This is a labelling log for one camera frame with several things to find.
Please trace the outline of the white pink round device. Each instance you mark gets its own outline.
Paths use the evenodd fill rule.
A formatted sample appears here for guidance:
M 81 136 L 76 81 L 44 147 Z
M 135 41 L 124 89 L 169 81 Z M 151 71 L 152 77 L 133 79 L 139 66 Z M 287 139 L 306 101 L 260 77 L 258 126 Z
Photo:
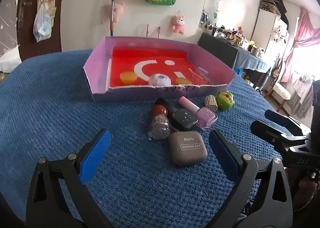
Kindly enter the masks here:
M 171 79 L 167 75 L 154 73 L 150 76 L 148 84 L 150 86 L 171 86 Z

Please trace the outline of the plastic bag of masks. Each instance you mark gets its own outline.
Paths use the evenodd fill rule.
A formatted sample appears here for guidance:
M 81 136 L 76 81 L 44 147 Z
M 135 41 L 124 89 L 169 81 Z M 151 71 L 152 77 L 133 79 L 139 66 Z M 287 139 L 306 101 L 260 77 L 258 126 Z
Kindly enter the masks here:
M 33 27 L 33 34 L 37 43 L 43 40 L 47 40 L 52 35 L 52 22 L 51 18 L 45 9 L 44 5 L 41 5 L 38 10 Z

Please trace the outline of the pink plush behind mop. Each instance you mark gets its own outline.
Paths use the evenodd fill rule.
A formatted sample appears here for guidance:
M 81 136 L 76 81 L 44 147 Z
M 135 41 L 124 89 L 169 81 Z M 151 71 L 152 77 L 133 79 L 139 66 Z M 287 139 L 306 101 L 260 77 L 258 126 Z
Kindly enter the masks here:
M 114 22 L 117 23 L 120 17 L 122 16 L 122 14 L 124 13 L 124 2 L 123 1 L 116 2 L 114 4 L 113 11 L 114 11 L 114 14 L 113 14 Z

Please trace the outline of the green yellow bear toy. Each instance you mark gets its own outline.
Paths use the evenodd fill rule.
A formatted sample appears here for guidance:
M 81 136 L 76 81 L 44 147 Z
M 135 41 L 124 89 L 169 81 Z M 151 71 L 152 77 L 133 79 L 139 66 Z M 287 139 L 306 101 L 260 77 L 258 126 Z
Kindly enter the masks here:
M 219 110 L 225 111 L 235 106 L 233 94 L 229 91 L 220 91 L 217 94 L 216 102 Z

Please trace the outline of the blue knitted table cover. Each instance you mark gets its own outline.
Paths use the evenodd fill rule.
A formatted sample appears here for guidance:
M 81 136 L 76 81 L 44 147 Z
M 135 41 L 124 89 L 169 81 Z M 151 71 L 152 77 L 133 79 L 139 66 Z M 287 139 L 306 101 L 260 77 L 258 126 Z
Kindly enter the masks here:
M 82 69 L 90 52 L 30 58 L 1 83 L 1 194 L 25 220 L 38 160 L 61 160 L 96 136 L 111 146 L 86 183 L 115 227 L 205 227 L 233 188 L 212 150 L 178 167 L 168 141 L 148 137 L 153 101 L 95 103 Z

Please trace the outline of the pink nail polish bottle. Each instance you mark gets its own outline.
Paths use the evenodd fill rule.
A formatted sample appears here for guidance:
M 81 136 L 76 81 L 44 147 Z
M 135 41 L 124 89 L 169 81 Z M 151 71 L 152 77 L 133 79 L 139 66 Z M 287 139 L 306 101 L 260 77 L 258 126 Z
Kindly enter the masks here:
M 204 131 L 210 130 L 218 119 L 218 116 L 207 107 L 200 108 L 184 96 L 178 100 L 178 103 L 197 116 L 197 125 Z

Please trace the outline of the side table dark cloth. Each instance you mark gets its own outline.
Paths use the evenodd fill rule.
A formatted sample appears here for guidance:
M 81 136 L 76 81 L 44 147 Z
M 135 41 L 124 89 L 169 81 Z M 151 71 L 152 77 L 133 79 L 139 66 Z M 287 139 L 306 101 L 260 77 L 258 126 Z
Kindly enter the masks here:
M 248 51 L 230 45 L 227 41 L 202 33 L 197 45 L 205 49 L 223 63 L 234 69 L 249 69 L 260 73 L 267 73 L 271 65 L 254 56 Z

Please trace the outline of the blue plastic stool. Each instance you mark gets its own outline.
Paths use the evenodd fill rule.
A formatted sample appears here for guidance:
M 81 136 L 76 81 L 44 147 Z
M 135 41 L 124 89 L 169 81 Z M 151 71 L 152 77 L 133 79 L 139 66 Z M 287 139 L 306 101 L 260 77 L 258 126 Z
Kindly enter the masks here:
M 243 68 L 234 68 L 234 72 L 241 77 L 243 73 Z

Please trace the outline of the pink dustpan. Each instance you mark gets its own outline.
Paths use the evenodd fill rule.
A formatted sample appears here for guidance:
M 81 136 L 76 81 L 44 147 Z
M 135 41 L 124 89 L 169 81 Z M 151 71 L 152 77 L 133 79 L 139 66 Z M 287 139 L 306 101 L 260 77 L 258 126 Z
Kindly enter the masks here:
M 147 24 L 147 25 L 146 25 L 146 37 L 148 37 L 148 35 L 149 35 L 149 27 L 150 27 L 150 25 Z

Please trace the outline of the black nail polish bottle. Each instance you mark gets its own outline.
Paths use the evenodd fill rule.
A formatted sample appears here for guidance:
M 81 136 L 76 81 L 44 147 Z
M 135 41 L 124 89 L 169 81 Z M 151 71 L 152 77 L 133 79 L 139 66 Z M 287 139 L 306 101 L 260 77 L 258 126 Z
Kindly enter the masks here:
M 198 122 L 195 114 L 185 108 L 178 108 L 163 98 L 158 98 L 155 104 L 163 105 L 167 109 L 169 122 L 176 131 L 191 131 Z

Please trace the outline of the gold studded cylinder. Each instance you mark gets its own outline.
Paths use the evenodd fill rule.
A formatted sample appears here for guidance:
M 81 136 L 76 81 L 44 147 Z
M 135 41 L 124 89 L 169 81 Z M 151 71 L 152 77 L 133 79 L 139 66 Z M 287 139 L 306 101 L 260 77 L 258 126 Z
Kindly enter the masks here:
M 207 107 L 212 112 L 216 112 L 219 109 L 214 95 L 207 95 L 204 98 L 204 106 Z

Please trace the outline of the glitter bottle red cap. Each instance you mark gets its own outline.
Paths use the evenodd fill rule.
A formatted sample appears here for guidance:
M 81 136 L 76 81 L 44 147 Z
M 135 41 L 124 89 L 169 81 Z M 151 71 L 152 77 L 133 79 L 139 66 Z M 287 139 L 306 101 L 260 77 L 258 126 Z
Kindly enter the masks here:
M 171 135 L 171 127 L 165 106 L 155 104 L 150 111 L 148 136 L 154 140 L 164 140 Z

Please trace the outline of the large orange round disc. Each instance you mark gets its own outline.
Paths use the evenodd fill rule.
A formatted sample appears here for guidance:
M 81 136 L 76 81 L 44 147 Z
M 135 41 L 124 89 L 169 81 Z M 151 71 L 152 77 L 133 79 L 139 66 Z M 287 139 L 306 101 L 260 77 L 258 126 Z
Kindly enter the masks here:
M 192 81 L 186 79 L 186 78 L 176 78 L 176 84 L 177 85 L 192 85 Z

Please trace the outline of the white wardrobe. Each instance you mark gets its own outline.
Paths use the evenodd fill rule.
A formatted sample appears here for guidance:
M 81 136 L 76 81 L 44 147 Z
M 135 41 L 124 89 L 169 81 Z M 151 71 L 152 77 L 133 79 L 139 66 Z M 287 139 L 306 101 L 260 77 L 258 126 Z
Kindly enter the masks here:
M 260 0 L 257 19 L 251 35 L 251 41 L 262 49 L 266 56 L 272 54 L 282 56 L 290 36 L 288 22 L 281 18 L 277 3 L 274 0 Z

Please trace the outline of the pink plush on wall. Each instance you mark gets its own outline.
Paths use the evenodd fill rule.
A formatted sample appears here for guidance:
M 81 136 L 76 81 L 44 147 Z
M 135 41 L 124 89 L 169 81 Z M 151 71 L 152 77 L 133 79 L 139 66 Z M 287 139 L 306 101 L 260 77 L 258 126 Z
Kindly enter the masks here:
M 175 15 L 173 17 L 172 31 L 174 33 L 179 33 L 181 35 L 184 34 L 184 25 L 185 25 L 184 16 Z

